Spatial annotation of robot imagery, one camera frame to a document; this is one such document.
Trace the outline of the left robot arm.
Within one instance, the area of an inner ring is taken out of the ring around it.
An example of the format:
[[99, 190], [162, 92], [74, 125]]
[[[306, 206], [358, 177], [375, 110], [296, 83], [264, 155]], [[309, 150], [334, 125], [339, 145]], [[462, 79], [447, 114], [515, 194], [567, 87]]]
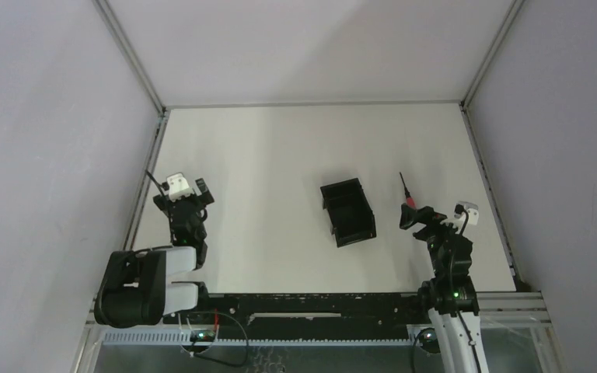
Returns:
[[110, 255], [93, 306], [100, 325], [125, 329], [155, 325], [165, 315], [198, 304], [201, 284], [177, 275], [203, 267], [208, 252], [205, 221], [215, 199], [204, 179], [191, 186], [182, 173], [157, 183], [153, 201], [169, 223], [170, 243]]

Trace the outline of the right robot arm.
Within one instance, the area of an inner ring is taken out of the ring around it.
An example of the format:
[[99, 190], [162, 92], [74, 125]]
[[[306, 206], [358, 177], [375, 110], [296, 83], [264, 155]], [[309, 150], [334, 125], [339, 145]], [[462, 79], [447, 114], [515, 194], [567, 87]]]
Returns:
[[480, 307], [470, 276], [473, 243], [464, 236], [479, 218], [478, 207], [470, 202], [459, 202], [451, 217], [433, 207], [417, 208], [412, 200], [401, 204], [399, 227], [421, 227], [413, 237], [426, 243], [433, 270], [433, 277], [417, 293], [431, 328], [418, 332], [413, 347], [436, 343], [447, 372], [489, 371]]

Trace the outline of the red black screwdriver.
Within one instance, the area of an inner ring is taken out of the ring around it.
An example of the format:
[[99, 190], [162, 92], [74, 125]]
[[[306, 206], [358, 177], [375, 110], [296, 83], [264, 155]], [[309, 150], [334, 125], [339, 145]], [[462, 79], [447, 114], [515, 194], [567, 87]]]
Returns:
[[405, 179], [403, 178], [402, 173], [400, 173], [400, 179], [401, 179], [401, 182], [403, 185], [403, 193], [405, 196], [406, 205], [408, 207], [412, 208], [413, 210], [416, 210], [417, 209], [416, 204], [414, 202], [414, 199], [412, 198], [412, 195], [410, 194], [410, 191], [407, 188], [407, 185], [406, 185]]

